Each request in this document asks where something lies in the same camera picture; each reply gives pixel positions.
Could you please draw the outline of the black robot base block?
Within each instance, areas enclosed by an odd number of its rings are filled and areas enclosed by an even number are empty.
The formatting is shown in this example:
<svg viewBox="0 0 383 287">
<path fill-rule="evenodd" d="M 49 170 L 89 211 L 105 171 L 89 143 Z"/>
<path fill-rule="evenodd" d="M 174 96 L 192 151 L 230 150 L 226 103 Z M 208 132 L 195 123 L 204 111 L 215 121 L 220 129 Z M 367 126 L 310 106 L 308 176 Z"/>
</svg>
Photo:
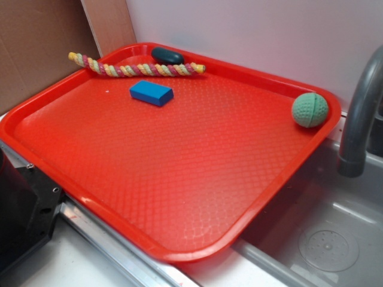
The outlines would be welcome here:
<svg viewBox="0 0 383 287">
<path fill-rule="evenodd" d="M 1 275 L 51 240 L 62 198 L 39 168 L 16 168 L 1 151 Z"/>
</svg>

